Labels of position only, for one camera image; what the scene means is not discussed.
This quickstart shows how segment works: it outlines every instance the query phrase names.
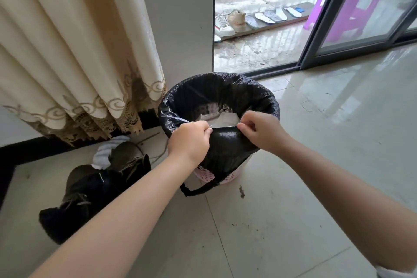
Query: shoe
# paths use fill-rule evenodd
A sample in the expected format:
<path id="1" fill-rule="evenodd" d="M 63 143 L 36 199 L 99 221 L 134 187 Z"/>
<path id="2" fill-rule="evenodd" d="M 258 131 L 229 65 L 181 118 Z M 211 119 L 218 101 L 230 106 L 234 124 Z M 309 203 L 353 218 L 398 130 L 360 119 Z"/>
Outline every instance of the shoe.
<path id="1" fill-rule="evenodd" d="M 261 20 L 261 21 L 265 22 L 269 26 L 272 25 L 272 24 L 275 24 L 275 21 L 274 20 L 271 20 L 270 18 L 268 18 L 267 16 L 265 16 L 262 12 L 256 12 L 255 13 L 255 18 L 257 18 L 258 20 Z"/>
<path id="2" fill-rule="evenodd" d="M 287 21 L 287 16 L 286 16 L 286 14 L 284 13 L 284 11 L 282 10 L 282 7 L 278 7 L 278 8 L 276 8 L 275 9 L 275 14 L 279 17 L 279 18 L 281 18 L 281 20 L 282 21 Z"/>
<path id="3" fill-rule="evenodd" d="M 216 16 L 214 18 L 214 28 L 216 33 L 220 36 L 232 36 L 235 34 L 235 31 L 227 22 L 225 16 Z"/>
<path id="4" fill-rule="evenodd" d="M 241 10 L 235 10 L 231 14 L 227 15 L 227 21 L 236 33 L 242 33 L 246 31 L 245 17 L 246 13 Z"/>
<path id="5" fill-rule="evenodd" d="M 275 22 L 280 22 L 280 21 L 282 21 L 282 20 L 281 20 L 281 18 L 280 18 L 280 17 L 278 17 L 278 16 L 275 14 L 275 11 L 273 11 L 273 10 L 266 10 L 266 11 L 264 11 L 264 12 L 263 12 L 263 14 L 264 14 L 265 16 L 267 16 L 268 18 L 270 18 L 271 20 L 274 20 Z"/>
<path id="6" fill-rule="evenodd" d="M 287 10 L 293 17 L 299 18 L 302 16 L 301 13 L 295 10 L 294 8 L 284 7 L 284 9 Z"/>
<path id="7" fill-rule="evenodd" d="M 245 17 L 245 21 L 247 23 L 247 25 L 252 29 L 252 30 L 256 30 L 259 28 L 259 24 L 256 21 L 256 19 L 254 17 L 251 16 L 246 16 Z"/>

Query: black baseboard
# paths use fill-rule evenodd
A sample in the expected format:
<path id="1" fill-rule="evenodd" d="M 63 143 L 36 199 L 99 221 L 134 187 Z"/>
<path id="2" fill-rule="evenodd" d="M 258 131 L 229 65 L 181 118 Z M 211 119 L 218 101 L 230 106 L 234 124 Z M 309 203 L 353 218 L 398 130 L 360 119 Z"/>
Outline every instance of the black baseboard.
<path id="1" fill-rule="evenodd" d="M 159 126 L 158 117 L 153 109 L 139 112 L 139 117 L 144 130 Z M 116 130 L 112 132 L 112 137 L 127 134 L 128 133 L 123 133 L 121 130 Z M 29 139 L 27 141 L 0 147 L 0 158 L 3 161 L 0 172 L 0 208 L 3 205 L 3 200 L 6 196 L 16 166 L 72 151 L 73 149 L 101 143 L 103 141 L 105 141 L 105 139 L 102 138 L 97 140 L 79 140 L 73 142 L 74 147 L 72 147 L 57 137 L 38 137 L 36 139 Z"/>

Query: black garbage bag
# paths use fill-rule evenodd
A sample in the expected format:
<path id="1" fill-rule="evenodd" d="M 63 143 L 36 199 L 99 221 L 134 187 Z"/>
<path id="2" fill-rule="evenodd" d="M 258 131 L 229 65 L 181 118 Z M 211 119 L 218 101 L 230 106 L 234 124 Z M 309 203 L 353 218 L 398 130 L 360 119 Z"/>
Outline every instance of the black garbage bag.
<path id="1" fill-rule="evenodd" d="M 169 138 L 181 124 L 212 113 L 213 108 L 234 112 L 239 118 L 248 110 L 279 118 L 278 102 L 263 85 L 243 75 L 214 72 L 190 77 L 168 91 L 159 105 L 159 122 Z M 215 178 L 194 191 L 182 184 L 182 192 L 195 196 L 218 186 L 258 150 L 236 126 L 213 128 L 210 149 L 200 166 Z"/>
<path id="2" fill-rule="evenodd" d="M 46 234 L 57 244 L 63 244 L 92 217 L 112 202 L 128 187 L 151 171 L 149 156 L 134 157 L 124 142 L 112 151 L 111 167 L 98 170 L 91 165 L 77 166 L 67 178 L 65 195 L 59 207 L 39 212 L 39 222 Z M 130 158 L 123 158 L 125 164 L 117 159 L 118 149 Z"/>

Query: forearm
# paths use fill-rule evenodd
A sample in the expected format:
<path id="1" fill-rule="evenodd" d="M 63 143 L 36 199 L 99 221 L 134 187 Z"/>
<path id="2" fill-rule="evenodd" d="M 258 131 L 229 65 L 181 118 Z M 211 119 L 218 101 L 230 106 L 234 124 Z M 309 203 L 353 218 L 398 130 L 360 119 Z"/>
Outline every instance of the forearm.
<path id="1" fill-rule="evenodd" d="M 166 158 L 68 239 L 33 277 L 124 277 L 164 208 L 194 169 Z"/>
<path id="2" fill-rule="evenodd" d="M 277 155 L 373 265 L 402 272 L 415 268 L 417 214 L 294 140 Z"/>

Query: beige sneaker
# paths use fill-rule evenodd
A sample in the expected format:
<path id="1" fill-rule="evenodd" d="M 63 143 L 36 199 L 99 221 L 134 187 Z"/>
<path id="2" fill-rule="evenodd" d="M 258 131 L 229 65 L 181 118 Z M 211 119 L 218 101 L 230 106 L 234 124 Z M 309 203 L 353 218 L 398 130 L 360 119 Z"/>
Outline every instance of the beige sneaker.
<path id="1" fill-rule="evenodd" d="M 245 17 L 246 13 L 241 10 L 235 10 L 231 14 L 227 15 L 227 21 L 236 33 L 242 33 L 246 31 Z"/>

